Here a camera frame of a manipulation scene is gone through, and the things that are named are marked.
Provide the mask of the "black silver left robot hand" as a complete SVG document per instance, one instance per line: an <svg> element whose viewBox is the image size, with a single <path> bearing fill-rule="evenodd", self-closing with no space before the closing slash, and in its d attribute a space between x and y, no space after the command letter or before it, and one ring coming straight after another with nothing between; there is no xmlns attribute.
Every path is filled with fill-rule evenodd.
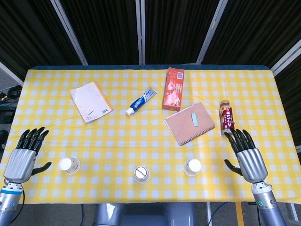
<svg viewBox="0 0 301 226"><path fill-rule="evenodd" d="M48 130L41 127L33 130L28 129L20 136L4 171L6 185L9 183L24 183L31 176L46 171L52 165L51 162L47 162L42 167L34 168L43 140L48 133Z"/></svg>

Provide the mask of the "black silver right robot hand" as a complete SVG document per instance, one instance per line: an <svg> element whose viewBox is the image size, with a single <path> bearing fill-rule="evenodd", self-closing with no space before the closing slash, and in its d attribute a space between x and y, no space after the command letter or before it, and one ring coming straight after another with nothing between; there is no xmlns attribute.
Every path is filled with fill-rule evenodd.
<svg viewBox="0 0 301 226"><path fill-rule="evenodd" d="M262 182L268 176L263 157L251 135L246 130L230 128L230 133L224 135L229 140L232 150L237 158L239 167L235 167L229 160L225 159L226 166L233 172L243 176L252 184Z"/></svg>

